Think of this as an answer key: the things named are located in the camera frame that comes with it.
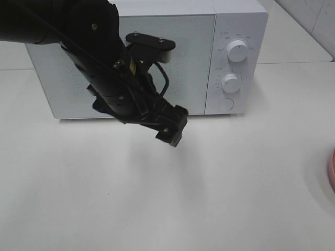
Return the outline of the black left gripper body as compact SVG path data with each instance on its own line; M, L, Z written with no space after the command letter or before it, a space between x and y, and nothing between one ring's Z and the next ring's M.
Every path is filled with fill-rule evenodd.
M86 67L90 82L87 89L96 98L93 108L122 123L161 126L162 97L148 73L157 62L158 51L135 44L96 45L86 51L96 60Z

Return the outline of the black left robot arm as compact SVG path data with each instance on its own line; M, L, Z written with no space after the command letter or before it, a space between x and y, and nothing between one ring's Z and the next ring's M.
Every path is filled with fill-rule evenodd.
M121 123L157 131L177 146L188 111L157 91L151 66L160 68L175 49L172 40L133 32L122 39L117 6L108 1L1 1L1 40L58 43L89 81L93 109Z

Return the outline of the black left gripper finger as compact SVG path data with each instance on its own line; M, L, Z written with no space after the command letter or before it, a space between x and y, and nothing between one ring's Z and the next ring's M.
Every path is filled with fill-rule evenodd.
M172 147L177 147L181 138L182 131L185 128L185 117L171 119L163 116L157 117L155 120L144 121L141 126L156 130L156 138Z
M182 131L187 124L188 110L178 105L172 106L164 98L155 104L154 112L159 131Z

